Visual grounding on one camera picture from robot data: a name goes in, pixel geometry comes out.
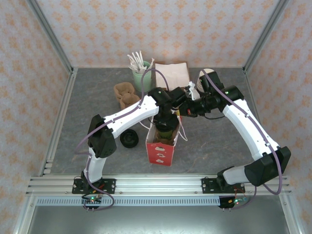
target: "red box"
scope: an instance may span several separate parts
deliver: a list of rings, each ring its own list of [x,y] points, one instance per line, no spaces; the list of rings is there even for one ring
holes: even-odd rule
[[[148,131],[148,134],[146,136],[147,157],[150,163],[171,166],[177,138],[179,136],[179,130],[180,126],[178,126],[173,145],[166,145],[161,142],[155,143],[153,141],[155,138],[156,126],[154,124],[151,124],[150,130]]]

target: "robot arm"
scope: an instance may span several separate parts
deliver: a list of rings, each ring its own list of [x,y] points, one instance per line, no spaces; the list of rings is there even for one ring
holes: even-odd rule
[[[226,94],[228,98],[243,108],[259,125],[238,88],[235,86],[224,88],[216,72],[211,69],[207,69],[207,71],[214,84]],[[221,97],[221,95],[208,84],[205,78],[201,76],[199,79],[205,90],[205,95],[201,98],[198,98],[199,96],[194,91],[194,86],[192,84],[186,88],[186,90],[190,92],[191,98],[189,98],[179,87],[170,92],[165,92],[159,87],[154,88],[144,98],[139,109],[126,117],[108,124],[106,127],[89,137],[89,151],[92,154],[89,166],[89,179],[91,183],[101,179],[106,158],[116,150],[115,138],[134,124],[151,116],[154,116],[156,124],[162,124],[162,126],[166,125],[168,128],[174,126],[176,116],[171,112],[173,107],[179,108],[180,114],[188,117],[202,116],[205,113],[209,113],[212,109],[217,108],[233,123],[245,140],[254,162],[244,166],[227,168],[219,172],[217,174],[217,181],[221,190],[223,190],[222,188],[226,188],[233,184],[245,182],[250,182],[255,186],[259,186],[276,177],[278,172],[272,152],[269,149],[268,144],[264,142],[256,127],[242,112]],[[99,115],[93,117],[89,133],[105,121],[110,121],[133,110],[136,105],[137,104],[134,104],[105,118],[101,118]],[[260,128],[267,136],[269,144],[278,155],[282,172],[284,172],[291,152],[287,147],[280,148],[279,145],[269,137],[264,129],[262,127]]]

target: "green cup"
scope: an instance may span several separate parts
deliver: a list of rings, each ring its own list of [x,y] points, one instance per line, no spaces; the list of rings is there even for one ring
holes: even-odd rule
[[[148,63],[146,61],[144,61],[143,64],[147,68],[150,67],[150,63]],[[134,71],[132,71],[132,73],[133,73],[133,79],[135,80],[135,88],[136,88],[136,90],[141,92],[141,90],[142,90],[141,79],[142,79],[142,75],[143,74],[138,74],[138,73],[136,73]],[[145,76],[144,76],[143,88],[144,88],[144,92],[148,92],[152,88],[152,72],[151,71],[146,73]]]

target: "wall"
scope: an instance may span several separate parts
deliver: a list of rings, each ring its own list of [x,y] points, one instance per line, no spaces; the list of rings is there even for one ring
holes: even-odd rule
[[[12,233],[68,78],[25,0],[0,2],[0,233]]]
[[[278,0],[39,0],[73,66],[186,60],[242,67]]]
[[[260,120],[292,157],[285,174],[312,230],[312,2],[290,0],[248,78]]]

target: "gray floor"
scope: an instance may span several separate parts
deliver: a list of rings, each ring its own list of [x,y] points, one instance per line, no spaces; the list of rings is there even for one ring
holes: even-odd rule
[[[191,79],[195,81],[200,69],[189,70]],[[215,70],[225,87],[236,85],[240,89],[254,112],[242,69]],[[87,158],[74,155],[74,148],[87,134],[94,115],[100,114],[104,117],[120,111],[113,86],[124,81],[132,82],[132,79],[128,68],[78,69],[51,173],[80,174]],[[220,115],[218,111],[210,114],[212,117]],[[139,136],[139,144],[133,149],[126,149],[117,139],[117,150],[106,160],[103,173],[212,174],[229,166],[239,166],[252,161],[247,145],[227,118],[207,120],[203,117],[184,117],[183,126],[189,141],[178,139],[171,167],[149,163],[145,147],[147,129],[137,124],[132,129]],[[87,150],[87,143],[82,150]]]
[[[243,209],[217,206],[36,207],[29,234],[289,234],[278,196],[257,196]]]

